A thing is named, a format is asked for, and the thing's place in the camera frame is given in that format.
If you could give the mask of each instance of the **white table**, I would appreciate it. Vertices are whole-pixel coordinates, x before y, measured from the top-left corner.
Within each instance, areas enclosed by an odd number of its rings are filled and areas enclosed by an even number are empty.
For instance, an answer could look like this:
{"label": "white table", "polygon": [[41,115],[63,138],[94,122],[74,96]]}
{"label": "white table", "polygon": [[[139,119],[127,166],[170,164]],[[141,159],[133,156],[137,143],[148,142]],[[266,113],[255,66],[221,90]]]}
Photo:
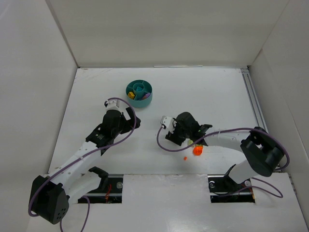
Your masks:
{"label": "white table", "polygon": [[[205,174],[224,174],[230,166],[243,161],[244,155],[225,148],[205,147],[203,154],[195,157],[191,149],[169,153],[156,144],[161,117],[176,117],[184,111],[200,124],[212,124],[217,129],[256,126],[239,69],[79,69],[50,171],[75,153],[101,123],[104,102],[110,97],[125,99],[127,84],[137,79],[148,81],[154,93],[148,107],[136,109],[141,127],[125,142],[110,148],[96,166],[110,174],[140,175],[125,175],[122,204],[91,205],[85,232],[307,231],[287,174],[267,178],[283,192],[283,199],[257,190],[256,204],[210,203]],[[165,134],[164,130],[161,143],[179,148],[166,141]],[[65,231],[79,231],[85,213],[85,204],[70,206],[64,219]],[[42,218],[32,218],[28,232],[36,231],[59,231],[59,227]]]}

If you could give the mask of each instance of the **orange object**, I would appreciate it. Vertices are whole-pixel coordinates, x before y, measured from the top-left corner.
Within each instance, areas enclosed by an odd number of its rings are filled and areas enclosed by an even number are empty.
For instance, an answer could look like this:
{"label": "orange object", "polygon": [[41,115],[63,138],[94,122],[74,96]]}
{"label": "orange object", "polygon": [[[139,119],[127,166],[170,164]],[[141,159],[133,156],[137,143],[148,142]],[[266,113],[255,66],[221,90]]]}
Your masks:
{"label": "orange object", "polygon": [[193,149],[193,154],[194,154],[195,156],[200,156],[202,153],[203,153],[203,146],[196,146],[196,147]]}

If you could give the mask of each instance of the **bolt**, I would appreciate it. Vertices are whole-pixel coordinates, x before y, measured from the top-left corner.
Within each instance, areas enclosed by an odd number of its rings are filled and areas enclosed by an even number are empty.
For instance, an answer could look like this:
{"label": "bolt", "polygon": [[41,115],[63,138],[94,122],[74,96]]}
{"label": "bolt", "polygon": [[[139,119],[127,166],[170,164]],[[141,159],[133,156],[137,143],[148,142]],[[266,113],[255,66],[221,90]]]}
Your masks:
{"label": "bolt", "polygon": [[118,182],[118,183],[116,184],[116,187],[117,187],[118,189],[122,189],[122,186],[123,186],[122,182]]}
{"label": "bolt", "polygon": [[245,186],[251,186],[251,182],[249,180],[245,181]]}
{"label": "bolt", "polygon": [[214,187],[216,187],[216,186],[214,185],[214,181],[213,181],[213,180],[209,182],[209,187],[210,187],[211,189],[213,189]]}

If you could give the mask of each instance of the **robotic arm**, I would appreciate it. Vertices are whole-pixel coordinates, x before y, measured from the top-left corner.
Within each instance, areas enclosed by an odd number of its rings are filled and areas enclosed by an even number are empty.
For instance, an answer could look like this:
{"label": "robotic arm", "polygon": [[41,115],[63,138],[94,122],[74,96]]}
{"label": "robotic arm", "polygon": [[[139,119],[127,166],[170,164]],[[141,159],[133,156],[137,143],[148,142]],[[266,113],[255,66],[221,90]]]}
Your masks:
{"label": "robotic arm", "polygon": [[[163,116],[161,124],[169,131],[165,138],[177,145],[181,145],[185,139],[195,142],[212,127],[208,124],[199,125],[188,112],[181,113],[177,118]],[[266,132],[260,127],[255,129]],[[222,146],[244,153],[246,160],[233,165],[220,181],[223,186],[220,189],[227,192],[237,190],[239,184],[256,175],[271,176],[284,155],[275,141],[256,131],[217,133],[199,143],[206,146]]]}
{"label": "robotic arm", "polygon": [[[126,109],[130,119],[126,120],[124,114],[119,111],[118,100],[108,101],[105,106],[107,112],[103,117],[103,122],[91,132],[78,151],[54,172],[48,175],[40,175],[32,183],[30,200],[50,176],[82,158],[44,186],[32,204],[31,211],[52,224],[57,224],[63,219],[71,203],[77,203],[78,199],[84,194],[97,189],[100,183],[106,185],[108,182],[108,173],[94,167],[94,162],[108,148],[97,150],[84,158],[83,155],[97,148],[113,144],[114,139],[119,134],[127,133],[133,128],[135,119],[130,107]],[[136,118],[136,120],[135,128],[138,128],[140,127],[140,119]]]}

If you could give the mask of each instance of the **round container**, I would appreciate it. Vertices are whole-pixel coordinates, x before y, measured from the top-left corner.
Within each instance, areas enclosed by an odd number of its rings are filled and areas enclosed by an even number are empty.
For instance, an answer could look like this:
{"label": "round container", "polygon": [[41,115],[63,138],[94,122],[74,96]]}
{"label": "round container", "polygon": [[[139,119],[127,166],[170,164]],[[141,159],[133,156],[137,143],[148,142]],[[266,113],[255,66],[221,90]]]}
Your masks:
{"label": "round container", "polygon": [[[129,98],[129,92],[133,92],[135,97],[134,99]],[[144,100],[142,98],[149,94],[150,96]],[[132,81],[126,87],[126,97],[128,102],[135,108],[144,108],[150,104],[151,100],[153,99],[153,88],[151,85],[144,80],[135,80]]]}

